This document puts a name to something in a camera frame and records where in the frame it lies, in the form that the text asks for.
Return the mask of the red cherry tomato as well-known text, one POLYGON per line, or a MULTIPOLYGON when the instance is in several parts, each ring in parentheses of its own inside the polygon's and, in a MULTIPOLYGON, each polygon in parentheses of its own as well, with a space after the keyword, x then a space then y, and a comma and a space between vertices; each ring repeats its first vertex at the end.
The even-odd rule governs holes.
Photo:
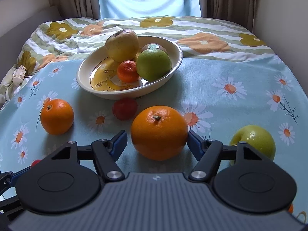
POLYGON ((40 161, 41 161, 40 159, 34 160, 34 161, 31 163, 30 167, 31 167, 31 168, 34 167, 34 166, 37 165, 40 161))
POLYGON ((123 98, 116 101, 112 106, 113 115, 121 121, 132 119, 138 110, 138 104, 134 99, 123 98))

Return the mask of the large orange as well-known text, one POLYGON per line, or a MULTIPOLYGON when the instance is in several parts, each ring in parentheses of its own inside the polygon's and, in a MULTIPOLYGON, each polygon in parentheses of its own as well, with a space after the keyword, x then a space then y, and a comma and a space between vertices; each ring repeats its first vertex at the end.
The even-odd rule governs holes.
POLYGON ((188 138, 184 117, 168 106, 152 106, 140 112, 131 124, 131 141, 144 157, 168 160, 182 152, 188 138))
POLYGON ((62 99, 50 100, 41 110, 40 121, 48 134, 55 136, 65 134, 74 122, 73 108, 62 99))

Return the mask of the small mandarin orange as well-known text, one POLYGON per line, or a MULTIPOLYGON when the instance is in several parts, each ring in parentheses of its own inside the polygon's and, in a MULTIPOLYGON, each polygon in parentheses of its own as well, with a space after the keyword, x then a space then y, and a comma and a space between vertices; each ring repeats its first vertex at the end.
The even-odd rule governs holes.
POLYGON ((136 82, 139 79, 139 74, 136 70, 136 62, 127 60, 120 63, 117 68, 117 76, 122 82, 136 82))

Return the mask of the green apple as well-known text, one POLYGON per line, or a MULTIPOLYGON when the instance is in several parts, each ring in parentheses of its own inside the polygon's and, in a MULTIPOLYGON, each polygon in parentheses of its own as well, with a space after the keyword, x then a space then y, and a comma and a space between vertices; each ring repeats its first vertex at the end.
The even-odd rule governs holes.
POLYGON ((274 160, 276 145, 272 135, 264 128, 257 125, 247 125, 240 128, 234 134, 229 144, 235 146, 239 141, 247 142, 271 161, 274 160))
POLYGON ((171 68, 172 63, 168 54, 160 49, 145 50, 137 57, 136 71, 148 82, 160 79, 169 73, 171 68))

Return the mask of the wrinkled yellow apple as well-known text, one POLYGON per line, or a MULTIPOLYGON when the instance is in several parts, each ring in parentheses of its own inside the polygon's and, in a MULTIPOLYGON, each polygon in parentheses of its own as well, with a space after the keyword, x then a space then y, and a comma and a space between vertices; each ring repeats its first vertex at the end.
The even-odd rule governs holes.
POLYGON ((108 56, 116 62, 132 60, 139 51, 137 34, 130 29, 122 29, 111 35, 105 42, 108 56))

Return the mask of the blue daisy tablecloth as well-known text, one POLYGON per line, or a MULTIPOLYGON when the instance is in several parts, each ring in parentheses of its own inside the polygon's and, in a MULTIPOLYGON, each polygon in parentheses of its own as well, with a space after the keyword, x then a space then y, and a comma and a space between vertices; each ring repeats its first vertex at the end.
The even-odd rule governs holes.
MULTIPOLYGON (((28 167, 70 140, 89 145, 120 130, 130 131, 131 120, 113 115, 113 101, 78 85, 80 64, 48 64, 1 109, 2 172, 28 167), (67 101, 75 115, 72 128, 60 136, 49 135, 39 121, 43 105, 52 99, 67 101)), ((276 144, 275 162, 298 186, 292 212, 307 221, 307 96, 278 57, 240 63, 184 59, 165 85, 136 103, 139 112, 156 105, 172 107, 190 130, 224 144, 244 126, 266 129, 276 144)))

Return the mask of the cream ceramic bowl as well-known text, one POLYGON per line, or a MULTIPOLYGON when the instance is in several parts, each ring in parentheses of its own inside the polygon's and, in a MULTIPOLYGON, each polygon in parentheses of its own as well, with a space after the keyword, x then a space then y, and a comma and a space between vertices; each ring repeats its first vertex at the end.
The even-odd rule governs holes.
POLYGON ((138 98, 166 84, 182 63, 182 50, 176 43, 166 38, 146 35, 138 38, 140 47, 148 43, 157 43, 167 50, 172 63, 172 69, 168 74, 154 82, 138 78, 134 83, 123 83, 117 76, 119 63, 107 55, 105 47, 100 47, 87 56, 77 70, 76 80, 81 88, 100 98, 120 100, 138 98))

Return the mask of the floral striped duvet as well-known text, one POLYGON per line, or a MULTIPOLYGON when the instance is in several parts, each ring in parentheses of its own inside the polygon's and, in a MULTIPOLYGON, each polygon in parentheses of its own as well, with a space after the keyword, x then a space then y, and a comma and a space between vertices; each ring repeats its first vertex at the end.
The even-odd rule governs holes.
POLYGON ((161 16, 47 21, 31 30, 11 62, 4 62, 1 103, 19 91, 12 82, 13 73, 19 66, 24 66, 27 77, 30 77, 47 64, 84 59, 122 29, 133 30, 138 36, 167 38, 177 43, 184 57, 188 58, 242 62, 274 55, 264 41, 246 28, 220 19, 161 16))

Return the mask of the grey headboard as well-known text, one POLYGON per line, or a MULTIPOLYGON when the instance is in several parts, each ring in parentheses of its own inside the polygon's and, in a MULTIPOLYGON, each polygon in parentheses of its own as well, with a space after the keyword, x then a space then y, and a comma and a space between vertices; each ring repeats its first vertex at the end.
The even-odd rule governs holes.
POLYGON ((62 20, 56 6, 45 8, 24 20, 1 36, 1 74, 2 80, 7 72, 16 64, 24 43, 42 23, 62 20))

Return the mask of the brown curtain right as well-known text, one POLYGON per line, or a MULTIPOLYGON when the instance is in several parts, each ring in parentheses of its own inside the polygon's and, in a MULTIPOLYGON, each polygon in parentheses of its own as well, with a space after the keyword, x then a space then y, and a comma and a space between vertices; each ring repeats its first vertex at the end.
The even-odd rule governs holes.
POLYGON ((253 31, 255 0, 199 0, 201 16, 237 23, 253 31))

